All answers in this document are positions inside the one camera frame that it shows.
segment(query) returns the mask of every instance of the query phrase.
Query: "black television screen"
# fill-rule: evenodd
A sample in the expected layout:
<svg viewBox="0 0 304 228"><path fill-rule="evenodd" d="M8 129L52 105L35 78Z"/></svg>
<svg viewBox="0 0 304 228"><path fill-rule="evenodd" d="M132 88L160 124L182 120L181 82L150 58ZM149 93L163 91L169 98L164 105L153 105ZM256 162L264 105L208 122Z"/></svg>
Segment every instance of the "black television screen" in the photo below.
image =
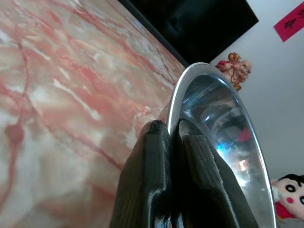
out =
<svg viewBox="0 0 304 228"><path fill-rule="evenodd" d="M245 0L120 0L183 64L210 62L258 22Z"/></svg>

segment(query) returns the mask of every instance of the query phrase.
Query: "white wall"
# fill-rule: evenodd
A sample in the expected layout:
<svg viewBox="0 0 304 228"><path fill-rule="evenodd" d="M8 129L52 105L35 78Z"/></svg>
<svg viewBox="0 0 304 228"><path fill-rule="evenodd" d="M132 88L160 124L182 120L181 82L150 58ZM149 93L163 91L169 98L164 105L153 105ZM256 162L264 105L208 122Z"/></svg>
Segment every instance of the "white wall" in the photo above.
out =
<svg viewBox="0 0 304 228"><path fill-rule="evenodd" d="M252 61L252 73L240 96L255 127L269 175L303 175L304 29L283 43L273 28L303 0L247 1L259 22L211 63L227 59L233 51Z"/></svg>

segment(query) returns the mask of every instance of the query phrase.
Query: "stainless steel bowl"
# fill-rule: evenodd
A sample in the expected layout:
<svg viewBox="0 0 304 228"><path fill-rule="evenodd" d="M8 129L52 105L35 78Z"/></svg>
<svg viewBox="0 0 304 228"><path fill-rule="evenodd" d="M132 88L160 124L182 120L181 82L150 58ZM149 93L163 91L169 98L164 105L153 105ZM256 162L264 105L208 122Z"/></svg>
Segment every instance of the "stainless steel bowl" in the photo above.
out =
<svg viewBox="0 0 304 228"><path fill-rule="evenodd" d="M271 185L255 131L240 97L206 63L189 66L160 116L174 135L180 118L196 124L233 170L260 228L276 228Z"/></svg>

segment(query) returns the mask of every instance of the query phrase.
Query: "marble surface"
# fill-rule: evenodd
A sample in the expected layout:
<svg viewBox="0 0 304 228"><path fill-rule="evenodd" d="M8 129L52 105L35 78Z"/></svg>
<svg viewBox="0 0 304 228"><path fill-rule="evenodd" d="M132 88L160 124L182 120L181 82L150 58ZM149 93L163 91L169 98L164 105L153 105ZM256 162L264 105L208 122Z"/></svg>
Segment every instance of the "marble surface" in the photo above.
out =
<svg viewBox="0 0 304 228"><path fill-rule="evenodd" d="M0 228L107 228L182 71L116 0L2 0Z"/></svg>

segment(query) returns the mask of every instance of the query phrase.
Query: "deity figurine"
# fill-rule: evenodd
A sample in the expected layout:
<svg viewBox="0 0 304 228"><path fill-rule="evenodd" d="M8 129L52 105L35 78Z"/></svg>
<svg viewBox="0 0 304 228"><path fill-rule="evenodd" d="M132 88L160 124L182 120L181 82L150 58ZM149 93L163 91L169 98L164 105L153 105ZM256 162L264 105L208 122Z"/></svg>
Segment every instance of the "deity figurine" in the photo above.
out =
<svg viewBox="0 0 304 228"><path fill-rule="evenodd" d="M240 61L239 54L233 52L228 55L229 61L219 61L216 68L219 69L226 78L231 82L233 87L240 91L242 86L240 83L245 82L251 73L251 62L249 60Z"/></svg>

